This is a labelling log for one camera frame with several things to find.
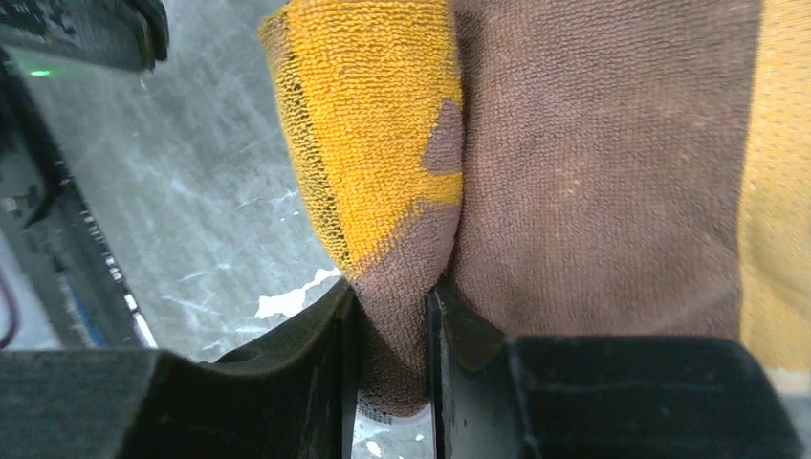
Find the folded cloth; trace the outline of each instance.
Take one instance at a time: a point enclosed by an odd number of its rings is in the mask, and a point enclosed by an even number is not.
[[[510,334],[740,339],[804,390],[807,24],[809,0],[292,0],[268,17],[301,194],[363,307],[366,412],[427,403],[443,273]]]

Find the scratched surface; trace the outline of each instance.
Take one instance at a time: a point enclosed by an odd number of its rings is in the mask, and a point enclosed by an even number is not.
[[[213,360],[335,281],[279,133],[261,18],[282,0],[164,0],[169,60],[130,75],[16,51],[156,341]],[[430,424],[360,422],[354,457],[430,457]]]

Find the yellow fabric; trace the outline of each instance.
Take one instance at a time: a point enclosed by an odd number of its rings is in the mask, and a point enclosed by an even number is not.
[[[284,53],[295,65],[270,52],[278,105],[311,109],[281,109],[282,128],[307,208],[333,214],[311,215],[316,233],[350,279],[385,255],[381,242],[415,216],[418,199],[461,201],[461,172],[437,176],[421,165],[443,102],[462,103],[448,8],[293,0],[262,28],[285,22]]]
[[[811,367],[811,2],[765,0],[741,188],[741,340]]]

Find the black cable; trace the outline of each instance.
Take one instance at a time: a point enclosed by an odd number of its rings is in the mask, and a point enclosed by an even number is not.
[[[0,349],[5,349],[11,344],[19,331],[20,308],[17,298],[11,293],[11,287],[9,287],[2,270],[0,270],[0,295],[2,295],[3,302],[6,303],[6,309],[9,311],[9,325],[6,327],[6,333],[0,339]]]

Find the towel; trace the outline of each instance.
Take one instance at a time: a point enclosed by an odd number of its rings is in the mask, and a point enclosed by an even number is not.
[[[427,402],[447,274],[511,335],[738,339],[811,391],[811,1],[291,0],[263,21],[362,412]]]

